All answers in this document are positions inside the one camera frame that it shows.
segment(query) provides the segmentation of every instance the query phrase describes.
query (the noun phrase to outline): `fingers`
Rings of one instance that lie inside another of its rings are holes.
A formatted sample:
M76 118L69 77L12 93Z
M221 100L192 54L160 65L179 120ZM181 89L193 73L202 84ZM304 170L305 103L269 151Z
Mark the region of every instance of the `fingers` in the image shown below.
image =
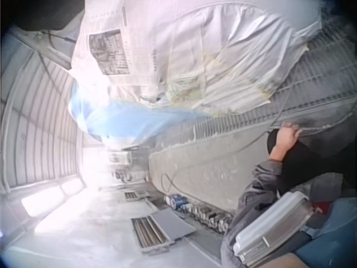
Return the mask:
M282 127L291 127L292 123L290 121L284 121Z
M295 138L299 138L301 132L302 132L302 130L296 131L295 134L294 134Z
M294 131L298 131L299 125L293 124L293 125L291 126L291 128L292 128Z

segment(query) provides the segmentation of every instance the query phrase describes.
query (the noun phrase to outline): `wire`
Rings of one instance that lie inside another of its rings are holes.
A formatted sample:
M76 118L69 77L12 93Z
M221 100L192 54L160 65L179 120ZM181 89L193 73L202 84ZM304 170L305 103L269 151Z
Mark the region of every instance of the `wire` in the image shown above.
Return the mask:
M293 88L293 84L294 84L294 81L295 81L295 76L296 76L296 70L297 70L297 66L295 67L295 70L294 70L294 73L293 73L293 79L292 79L292 83L290 84L290 88L289 88L289 92L288 92L288 95L286 96L286 99L284 100L279 112L277 113L277 115L275 116L274 120L272 121L272 123L269 125L269 127L267 127L267 129L262 132L259 136L257 136L255 139L253 139L251 142L249 142L248 144L244 145L243 147L237 149L237 150L234 150L232 152L228 152L228 153L225 153L223 155L220 155L220 156L217 156L217 157L213 157L212 159L209 159L209 160L206 160L204 162L201 162L199 164L194 164L194 165L188 165L186 167L183 167L182 169L179 169L179 170L176 170L172 176L172 179L167 175L167 173L163 173L161 174L161 177L160 177L160 181L161 181L161 188L163 190L163 192L165 194L169 193L170 190L171 190L171 187L174 187L177 191L179 191L180 193L182 193L183 195L187 196L187 197L190 197L192 199L195 199L195 200L198 200L204 204L207 204L207 205L210 205L212 206L212 204L209 204L203 200L201 200L200 198L198 197L195 197L185 191L182 191L180 188L178 188L175 183L173 182L173 180L175 179L175 177L177 176L177 174L183 170L187 170L187 169L190 169L190 168L193 168L193 167L197 167L197 166L201 166L201 165L204 165L204 164L207 164L209 162L214 162L216 160L220 160L224 157L227 157L229 155L232 155L232 154L237 154L243 150L245 150L246 148L248 148L249 146L251 146L252 144L256 143L260 138L262 138L265 133L269 132L270 130L274 130L274 129L279 129L280 126L274 126L274 124L278 121L278 119L280 118L284 108L285 108L285 105L287 103L287 101L289 100L289 97L292 93L292 88ZM322 131L325 131L325 130L328 130L329 128L332 128L332 127L335 127L341 123L343 123L345 120L347 120L350 116L353 115L353 111L354 109L356 108L357 106L357 101L355 101L354 105L352 106L351 110L346 114L344 115L341 119L339 119L338 121L334 122L333 124L327 124L327 125L324 125L324 126L321 126L321 127L302 127L301 129L303 129L304 131L314 131L316 130L316 132L314 133L310 133L309 135L315 135L317 133L320 133ZM168 182L170 183L169 186L168 186L168 189L165 189L165 187L163 186L163 178L164 176L166 177L166 179L168 180Z
M289 97L290 97L290 95L291 95L291 93L292 93L292 88L293 88L293 84L294 84L294 81L295 81L295 76L296 76L296 70L297 70L297 68L298 68L298 66L295 67L295 70L294 70L294 73L293 73L292 83L290 84L290 88L289 88L289 92L288 92L288 94L287 94L287 96L286 96L286 98L285 98L285 100L284 100L284 102L283 102L283 104L282 104L282 106L281 106L280 111L277 113L277 115L275 116L275 118L274 118L274 120L272 121L272 123L270 124L270 126L272 126L273 124L275 124L275 122L279 119L281 113L282 113L283 110L284 110L284 107L285 107L287 101L289 100ZM256 137L254 140L252 140L250 143L244 145L243 147L239 148L238 150L235 150L235 151L229 152L229 153L225 153L225 154L223 154L223 155L214 157L214 158L212 158L212 159L206 160L206 161L201 162L201 163L199 163L199 164L189 165L189 166L186 166L186 167L184 167L184 168L182 168L182 169L180 169L180 170L176 170L176 172L173 174L172 179L170 179L170 177L167 175L167 173L161 174L160 179L161 179L161 188L162 188L162 190L164 191L164 193L167 194L167 193L171 190L171 187L173 186L176 190L178 190L178 191L179 191L180 193L182 193L183 195L186 195L186 196L188 196L188 197L191 197L191 198L193 198L193 199L196 199L196 200L198 200L198 201L200 201L200 202L202 202L202 203L209 204L209 203L207 203L207 202L205 202L205 201L203 201L203 200L201 200L201 199L199 199L199 198L197 198L197 197L194 197L193 195L191 195L191 194L189 194L189 193L187 193L187 192L184 192L184 191L180 190L180 189L173 183L173 180L175 179L177 173L178 173L179 171L182 171L182 170L185 170L185 169L189 169L189 168L193 168L193 167L196 167L196 166L200 166L200 165L206 164L206 163L208 163L208 162L213 162L213 161L215 161L215 160L218 160L218 159L227 157L227 156L229 156L229 155L232 155L232 154L236 154L236 153L238 153L238 152L241 152L241 151L245 150L246 148L248 148L249 146L251 146L252 144L256 143L261 137L263 137L263 136L265 135L266 132L267 132L267 131L262 132L262 133L261 133L258 137ZM168 189L165 189L165 187L163 186L163 176L166 176L167 180L170 182L170 185L169 185Z
M72 44L77 43L76 40L71 39L71 38L69 38L69 37L64 37L64 36L60 36L60 35L53 34L53 33L51 33L50 30L42 31L42 33L49 36L50 44L51 44L51 46L52 46L53 48L55 48L55 47L54 47L54 45L53 45L53 43L52 43L52 38L51 38L52 36L53 36L53 37L60 38L60 39L63 39L63 40L65 40L65 41L67 41L67 42L69 42L69 43L72 43Z

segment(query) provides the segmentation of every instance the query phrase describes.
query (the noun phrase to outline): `sleeve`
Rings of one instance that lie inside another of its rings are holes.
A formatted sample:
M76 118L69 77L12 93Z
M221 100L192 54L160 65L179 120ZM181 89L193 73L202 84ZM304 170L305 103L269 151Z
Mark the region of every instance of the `sleeve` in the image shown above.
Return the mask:
M234 218L221 246L222 267L243 267L234 256L235 237L246 226L258 218L277 199L277 178L281 174L282 163L268 160L257 165L253 171L253 181L239 198Z

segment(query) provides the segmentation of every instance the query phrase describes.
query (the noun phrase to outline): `fluorescent light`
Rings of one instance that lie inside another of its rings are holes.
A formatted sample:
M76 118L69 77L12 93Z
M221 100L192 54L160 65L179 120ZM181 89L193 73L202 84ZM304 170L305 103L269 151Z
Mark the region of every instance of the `fluorescent light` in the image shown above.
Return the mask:
M28 215L35 217L58 205L63 198L63 192L59 186L56 186L25 197L21 203Z
M62 189L67 195L78 193L83 187L80 179L74 179L62 184Z

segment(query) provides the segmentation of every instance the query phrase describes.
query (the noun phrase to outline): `hand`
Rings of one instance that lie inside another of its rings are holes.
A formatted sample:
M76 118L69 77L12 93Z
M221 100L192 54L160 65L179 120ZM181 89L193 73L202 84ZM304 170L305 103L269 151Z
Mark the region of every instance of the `hand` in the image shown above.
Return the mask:
M269 156L269 159L282 161L285 157L285 154L296 143L301 132L302 130L299 129L298 125L295 125L291 122L284 122L278 131L277 141Z

